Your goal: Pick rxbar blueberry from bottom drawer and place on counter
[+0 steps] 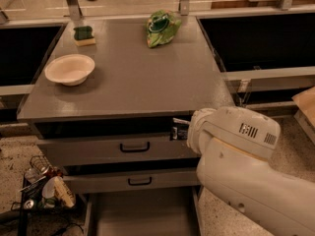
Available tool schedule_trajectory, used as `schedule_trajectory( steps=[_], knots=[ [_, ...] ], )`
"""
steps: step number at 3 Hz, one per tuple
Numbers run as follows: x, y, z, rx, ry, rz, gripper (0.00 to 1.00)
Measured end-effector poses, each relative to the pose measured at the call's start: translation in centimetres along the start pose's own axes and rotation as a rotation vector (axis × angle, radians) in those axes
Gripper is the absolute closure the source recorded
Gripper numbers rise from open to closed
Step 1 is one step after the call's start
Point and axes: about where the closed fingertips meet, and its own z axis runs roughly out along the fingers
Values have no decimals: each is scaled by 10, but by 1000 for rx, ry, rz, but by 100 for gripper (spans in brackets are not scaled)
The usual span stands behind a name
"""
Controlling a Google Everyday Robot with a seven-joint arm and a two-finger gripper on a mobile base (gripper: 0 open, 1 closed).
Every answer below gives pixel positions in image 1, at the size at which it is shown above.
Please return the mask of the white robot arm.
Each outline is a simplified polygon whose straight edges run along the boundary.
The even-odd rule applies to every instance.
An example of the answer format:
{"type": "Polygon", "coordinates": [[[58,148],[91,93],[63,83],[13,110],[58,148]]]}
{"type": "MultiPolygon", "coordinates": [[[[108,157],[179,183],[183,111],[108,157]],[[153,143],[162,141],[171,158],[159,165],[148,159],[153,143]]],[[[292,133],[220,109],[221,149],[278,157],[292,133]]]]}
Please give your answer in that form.
{"type": "Polygon", "coordinates": [[[200,183],[217,197],[275,236],[315,236],[315,184],[269,164],[280,133],[278,122],[246,108],[203,108],[187,146],[200,155],[200,183]]]}

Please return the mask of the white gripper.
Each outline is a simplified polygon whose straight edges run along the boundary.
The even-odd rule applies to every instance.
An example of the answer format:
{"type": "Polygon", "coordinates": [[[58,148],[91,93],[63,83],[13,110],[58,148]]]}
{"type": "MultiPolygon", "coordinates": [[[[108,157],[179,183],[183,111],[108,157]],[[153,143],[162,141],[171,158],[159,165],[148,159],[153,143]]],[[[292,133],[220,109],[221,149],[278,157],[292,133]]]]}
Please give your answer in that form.
{"type": "Polygon", "coordinates": [[[216,112],[216,110],[213,108],[202,108],[195,111],[191,118],[187,135],[187,147],[191,148],[197,154],[201,153],[199,146],[201,126],[214,112],[216,112]]]}

